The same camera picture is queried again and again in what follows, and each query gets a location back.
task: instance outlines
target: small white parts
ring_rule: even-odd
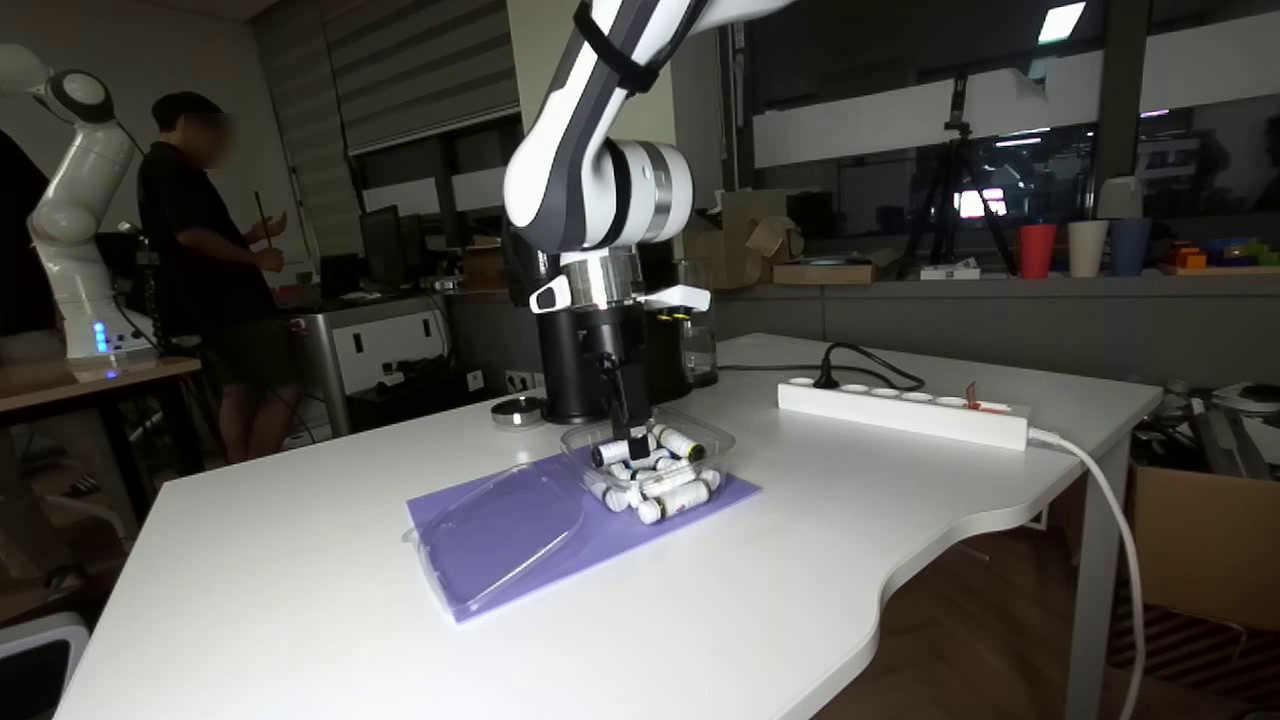
[[[682,483],[690,483],[696,480],[696,467],[690,463],[682,463],[682,467],[670,467],[670,471],[657,471],[652,480],[639,480],[639,498],[669,498],[669,494],[677,494],[677,489],[682,489]]]
[[[658,524],[669,516],[690,514],[708,506],[723,483],[717,467],[700,467],[705,447],[665,424],[652,424],[631,442],[606,442],[592,456],[601,467],[585,476],[585,489],[606,514],[631,507],[639,524]]]
[[[606,480],[602,471],[587,471],[585,483],[606,514],[623,514],[628,507],[628,494],[614,480]]]
[[[718,489],[718,471],[710,476],[700,476],[690,483],[679,483],[670,489],[669,498],[657,498],[657,501],[643,501],[634,514],[639,514],[639,524],[657,524],[657,521],[669,521],[669,516],[679,516],[679,514],[690,514],[700,506],[708,506]]]
[[[690,462],[690,463],[708,456],[690,436],[665,429],[665,424],[652,424],[649,447],[665,447],[665,454]]]

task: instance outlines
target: lab equipment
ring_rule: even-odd
[[[643,390],[643,307],[708,314],[700,288],[634,292],[634,244],[670,241],[690,212],[690,176],[677,149],[614,146],[606,127],[628,98],[649,93],[690,32],[745,26],[793,0],[592,0],[550,77],[545,110],[506,159],[504,212],[530,253],[529,292],[550,336],[579,345],[571,369],[547,379],[606,398],[613,442],[631,442],[652,415]]]

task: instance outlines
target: purple foam pad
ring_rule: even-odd
[[[665,524],[639,524],[634,514],[614,516],[585,494],[587,467],[587,454],[558,454],[517,471],[409,501],[409,516],[432,564],[427,573],[434,578],[451,622],[462,623],[504,609],[761,494],[723,471],[723,483],[708,506]]]

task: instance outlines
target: white power strip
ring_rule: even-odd
[[[788,386],[775,386],[775,405],[778,414],[794,415],[851,421],[1003,454],[1028,447],[1028,415],[1010,414],[1008,405],[985,405],[964,398],[890,394],[865,386],[810,390],[807,376],[794,376]]]

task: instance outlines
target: camera tripod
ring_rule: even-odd
[[[975,186],[975,152],[971,152],[971,124],[964,119],[964,98],[969,98],[969,77],[954,77],[951,115],[942,124],[946,133],[954,133],[954,139],[946,139],[927,167],[923,203],[910,212],[910,237],[908,237],[905,255],[897,260],[898,279],[910,278],[923,237],[932,237],[927,266],[954,266],[954,237],[958,237],[954,194],[958,187],[975,187],[975,201],[985,203],[987,237],[1003,260],[1003,267],[1017,273],[1003,230],[1000,230],[985,187]]]

